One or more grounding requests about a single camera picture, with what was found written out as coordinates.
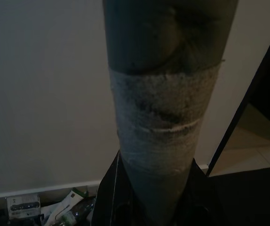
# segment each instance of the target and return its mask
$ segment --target gray pipe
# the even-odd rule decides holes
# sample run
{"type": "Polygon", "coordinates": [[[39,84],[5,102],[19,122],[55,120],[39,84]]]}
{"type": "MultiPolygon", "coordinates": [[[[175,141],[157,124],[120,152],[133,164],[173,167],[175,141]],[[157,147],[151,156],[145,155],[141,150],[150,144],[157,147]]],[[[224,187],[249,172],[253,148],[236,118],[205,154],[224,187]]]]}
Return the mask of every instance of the gray pipe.
{"type": "Polygon", "coordinates": [[[182,194],[237,0],[105,0],[124,167],[153,226],[182,194]]]}

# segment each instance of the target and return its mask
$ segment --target floor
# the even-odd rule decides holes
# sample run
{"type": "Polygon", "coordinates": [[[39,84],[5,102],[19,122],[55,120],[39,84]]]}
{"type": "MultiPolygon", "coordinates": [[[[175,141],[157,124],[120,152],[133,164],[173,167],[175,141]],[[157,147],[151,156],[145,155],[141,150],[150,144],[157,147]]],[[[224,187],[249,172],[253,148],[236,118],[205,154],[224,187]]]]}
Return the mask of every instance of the floor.
{"type": "Polygon", "coordinates": [[[270,121],[248,105],[210,176],[270,168],[270,121]]]}

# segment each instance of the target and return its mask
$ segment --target white wall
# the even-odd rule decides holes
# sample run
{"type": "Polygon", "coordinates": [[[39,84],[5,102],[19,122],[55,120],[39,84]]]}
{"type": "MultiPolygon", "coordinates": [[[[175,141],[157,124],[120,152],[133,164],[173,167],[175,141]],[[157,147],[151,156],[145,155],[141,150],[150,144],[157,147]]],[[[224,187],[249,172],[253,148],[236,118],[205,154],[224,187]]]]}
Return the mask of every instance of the white wall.
{"type": "Polygon", "coordinates": [[[196,150],[208,164],[270,45],[270,0],[239,0],[196,150]]]}
{"type": "Polygon", "coordinates": [[[101,2],[0,1],[0,193],[100,180],[115,157],[101,2]]]}

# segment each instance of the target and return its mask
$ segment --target wall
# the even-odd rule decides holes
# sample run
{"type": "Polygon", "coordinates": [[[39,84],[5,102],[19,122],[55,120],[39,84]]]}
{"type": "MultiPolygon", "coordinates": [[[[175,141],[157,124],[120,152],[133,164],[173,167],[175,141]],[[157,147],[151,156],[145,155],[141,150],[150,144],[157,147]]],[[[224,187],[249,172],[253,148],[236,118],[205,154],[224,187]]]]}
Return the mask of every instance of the wall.
{"type": "Polygon", "coordinates": [[[270,1],[239,0],[238,9],[196,150],[208,164],[270,45],[270,1]]]}
{"type": "Polygon", "coordinates": [[[118,148],[101,1],[0,1],[0,196],[98,183],[118,148]]]}

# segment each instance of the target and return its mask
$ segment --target baseboard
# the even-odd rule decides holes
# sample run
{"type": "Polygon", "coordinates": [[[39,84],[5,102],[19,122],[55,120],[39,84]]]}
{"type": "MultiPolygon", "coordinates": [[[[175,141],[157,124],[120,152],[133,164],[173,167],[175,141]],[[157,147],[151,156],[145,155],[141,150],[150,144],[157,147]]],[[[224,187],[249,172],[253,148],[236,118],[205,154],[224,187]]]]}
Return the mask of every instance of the baseboard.
{"type": "Polygon", "coordinates": [[[42,204],[55,203],[60,202],[64,197],[66,197],[66,195],[71,191],[73,187],[76,187],[82,192],[88,191],[89,195],[93,196],[97,194],[97,189],[99,187],[100,182],[101,182],[100,180],[97,180],[97,181],[88,181],[82,183],[73,183],[59,186],[50,186],[50,187],[0,193],[0,210],[5,209],[7,206],[6,197],[15,195],[38,193],[42,204]]]}
{"type": "Polygon", "coordinates": [[[208,170],[208,165],[204,164],[204,165],[198,165],[200,167],[200,169],[206,174],[207,170],[208,170]]]}

